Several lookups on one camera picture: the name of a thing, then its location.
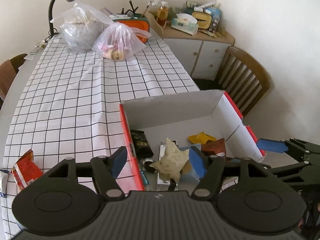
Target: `open box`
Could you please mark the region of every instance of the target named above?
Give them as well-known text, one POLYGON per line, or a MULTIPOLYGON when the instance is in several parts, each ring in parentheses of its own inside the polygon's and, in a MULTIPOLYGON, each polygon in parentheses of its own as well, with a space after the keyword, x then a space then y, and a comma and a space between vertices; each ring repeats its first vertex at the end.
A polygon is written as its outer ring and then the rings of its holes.
POLYGON ((229 157, 250 157, 260 162, 264 156, 264 152, 257 148, 255 135, 250 127, 243 125, 240 111, 225 91, 132 99, 120 105, 120 115, 135 190, 144 190, 144 186, 130 129, 145 132, 155 161, 159 159, 160 142, 165 142, 167 137, 177 140, 179 147, 186 147, 192 145, 187 137, 202 131, 217 139, 224 138, 229 157))

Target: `snack wrapper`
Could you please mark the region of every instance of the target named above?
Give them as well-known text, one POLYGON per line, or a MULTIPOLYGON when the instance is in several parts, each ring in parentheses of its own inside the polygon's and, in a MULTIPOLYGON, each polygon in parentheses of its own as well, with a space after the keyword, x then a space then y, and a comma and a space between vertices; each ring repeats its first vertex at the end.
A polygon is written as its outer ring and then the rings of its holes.
POLYGON ((6 189, 7 189, 7 182, 8 182, 8 175, 9 171, 0 170, 0 196, 7 197, 6 189))
POLYGON ((216 138, 211 136, 211 135, 208 135, 208 134, 205 134, 204 132, 201 132, 201 133, 198 133, 198 134, 195 134, 195 135, 191 135, 188 137, 188 139, 193 143, 201 143, 201 144, 205 144, 207 143, 208 141, 215 141, 216 138))
POLYGON ((20 190, 23 190, 43 174, 33 161, 33 151, 31 149, 15 163, 11 173, 20 190))
POLYGON ((220 157, 226 158, 226 144, 224 138, 202 144, 201 151, 207 156, 218 155, 220 157))

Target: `cabinet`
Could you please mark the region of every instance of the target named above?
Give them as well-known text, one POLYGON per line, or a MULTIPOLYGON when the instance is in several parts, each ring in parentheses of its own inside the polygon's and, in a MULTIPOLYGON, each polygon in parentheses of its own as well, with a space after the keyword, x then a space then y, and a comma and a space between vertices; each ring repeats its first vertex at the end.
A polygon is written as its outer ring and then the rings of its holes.
POLYGON ((184 39, 163 39, 182 66, 191 75, 202 41, 184 39))
POLYGON ((219 36, 210 37, 198 32, 190 35, 171 28, 163 29, 154 16, 146 12, 150 27, 164 40, 182 66, 192 78, 214 80, 227 47, 235 43, 235 38, 218 27, 219 36))
POLYGON ((204 41, 192 78, 214 80, 223 56, 231 44, 204 41))

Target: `pen holder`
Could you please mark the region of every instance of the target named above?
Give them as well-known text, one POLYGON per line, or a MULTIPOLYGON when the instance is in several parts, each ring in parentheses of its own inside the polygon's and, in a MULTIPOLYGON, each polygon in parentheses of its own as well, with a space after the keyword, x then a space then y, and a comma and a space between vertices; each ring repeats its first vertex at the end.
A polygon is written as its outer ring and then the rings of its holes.
MULTIPOLYGON (((114 21, 123 23, 129 27, 135 27, 140 30, 150 32, 150 24, 149 24, 148 19, 145 16, 141 17, 140 13, 136 13, 133 17, 129 18, 129 19, 119 19, 119 20, 114 20, 114 21)), ((137 37, 143 43, 146 43, 148 41, 148 38, 142 38, 138 35, 137 35, 137 37)))

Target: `chair seat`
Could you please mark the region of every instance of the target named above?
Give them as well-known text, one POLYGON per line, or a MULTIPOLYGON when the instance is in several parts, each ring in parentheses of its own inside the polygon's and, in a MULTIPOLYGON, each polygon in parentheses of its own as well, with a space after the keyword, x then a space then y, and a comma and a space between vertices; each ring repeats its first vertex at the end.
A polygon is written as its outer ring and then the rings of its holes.
POLYGON ((198 78, 193 78, 192 80, 196 83, 196 85, 200 90, 212 90, 212 89, 224 90, 224 88, 221 85, 219 85, 217 82, 212 80, 198 79, 198 78))

